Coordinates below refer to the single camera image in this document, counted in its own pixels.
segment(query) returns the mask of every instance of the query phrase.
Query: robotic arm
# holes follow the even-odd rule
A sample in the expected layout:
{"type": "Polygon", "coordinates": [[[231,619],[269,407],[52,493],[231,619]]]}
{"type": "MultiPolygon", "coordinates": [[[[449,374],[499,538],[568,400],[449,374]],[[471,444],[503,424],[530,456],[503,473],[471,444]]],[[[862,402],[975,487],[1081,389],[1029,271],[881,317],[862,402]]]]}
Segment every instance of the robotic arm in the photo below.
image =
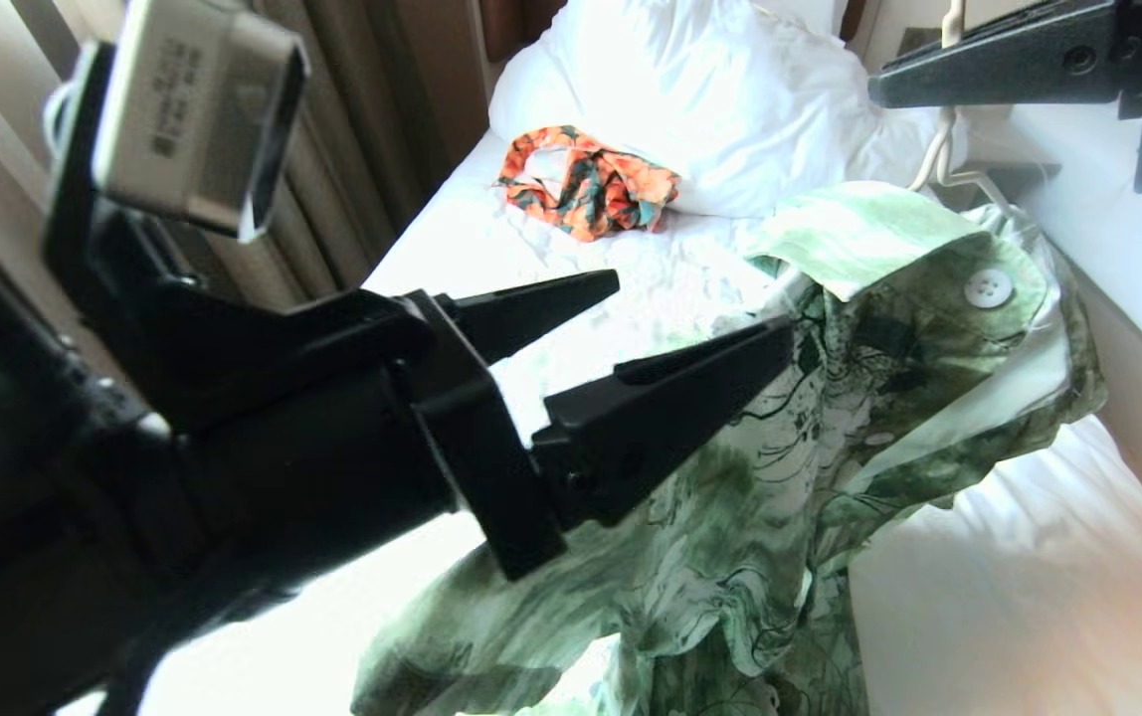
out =
{"type": "Polygon", "coordinates": [[[613,272],[284,314],[212,295],[161,217],[256,240],[305,75],[297,38],[239,5],[137,0],[49,112],[45,263],[144,404],[0,274],[0,713],[98,684],[103,713],[135,713],[177,643],[443,512],[471,509],[521,579],[786,368],[781,322],[621,364],[545,400],[528,450],[488,365],[613,293],[613,272]]]}

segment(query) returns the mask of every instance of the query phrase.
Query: white pillow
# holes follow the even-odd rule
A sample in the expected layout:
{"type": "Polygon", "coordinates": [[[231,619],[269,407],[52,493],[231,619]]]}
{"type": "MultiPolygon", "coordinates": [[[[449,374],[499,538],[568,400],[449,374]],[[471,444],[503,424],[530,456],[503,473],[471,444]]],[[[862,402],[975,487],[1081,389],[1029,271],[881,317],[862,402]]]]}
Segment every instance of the white pillow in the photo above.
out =
{"type": "Polygon", "coordinates": [[[675,208],[767,217],[842,180],[907,185],[936,111],[871,104],[835,37],[749,0],[571,0],[510,59],[493,130],[579,127],[682,175],[675,208]]]}

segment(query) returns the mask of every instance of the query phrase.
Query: floral cloth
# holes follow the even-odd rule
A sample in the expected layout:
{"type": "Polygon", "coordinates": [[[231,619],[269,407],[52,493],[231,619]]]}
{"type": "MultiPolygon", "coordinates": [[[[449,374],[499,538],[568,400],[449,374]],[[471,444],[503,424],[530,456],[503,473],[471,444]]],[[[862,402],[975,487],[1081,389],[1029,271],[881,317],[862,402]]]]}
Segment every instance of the floral cloth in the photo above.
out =
{"type": "Polygon", "coordinates": [[[724,329],[794,317],[788,370],[617,528],[516,584],[463,558],[376,639],[354,713],[869,713],[850,558],[1097,411],[1084,308],[1022,214],[870,182],[786,204],[745,259],[775,290],[724,329]],[[1014,290],[983,308],[990,271],[1014,290]]]}
{"type": "Polygon", "coordinates": [[[613,230],[654,231],[682,177],[646,159],[598,144],[574,127],[545,127],[510,144],[497,182],[508,203],[580,241],[613,230]],[[526,159],[544,146],[568,146],[566,175],[555,196],[541,180],[522,178],[526,159]]]}

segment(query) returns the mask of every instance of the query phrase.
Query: wall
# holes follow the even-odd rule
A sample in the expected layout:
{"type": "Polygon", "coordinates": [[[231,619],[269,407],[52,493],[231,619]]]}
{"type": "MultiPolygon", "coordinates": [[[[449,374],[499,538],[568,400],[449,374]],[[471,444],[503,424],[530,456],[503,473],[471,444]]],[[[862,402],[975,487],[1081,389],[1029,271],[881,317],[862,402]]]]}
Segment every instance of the wall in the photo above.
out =
{"type": "Polygon", "coordinates": [[[1142,481],[1142,195],[1132,192],[1141,121],[1112,104],[1018,105],[1012,122],[1061,163],[1022,199],[1053,243],[1089,276],[1111,400],[1102,418],[1142,481]]]}

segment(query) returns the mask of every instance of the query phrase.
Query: orange floral fabric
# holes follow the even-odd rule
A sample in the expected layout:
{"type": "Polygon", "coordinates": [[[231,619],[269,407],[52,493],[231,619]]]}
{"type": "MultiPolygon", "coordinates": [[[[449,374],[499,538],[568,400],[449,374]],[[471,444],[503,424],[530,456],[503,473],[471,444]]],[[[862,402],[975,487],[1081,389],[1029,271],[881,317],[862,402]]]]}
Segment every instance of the orange floral fabric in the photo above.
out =
{"type": "Polygon", "coordinates": [[[580,241],[613,230],[654,231],[664,204],[676,199],[682,177],[636,154],[611,150],[576,127],[545,127],[508,146],[498,183],[508,203],[561,227],[580,241]],[[540,180],[523,180],[526,159],[542,146],[570,150],[562,192],[553,195],[540,180]]]}

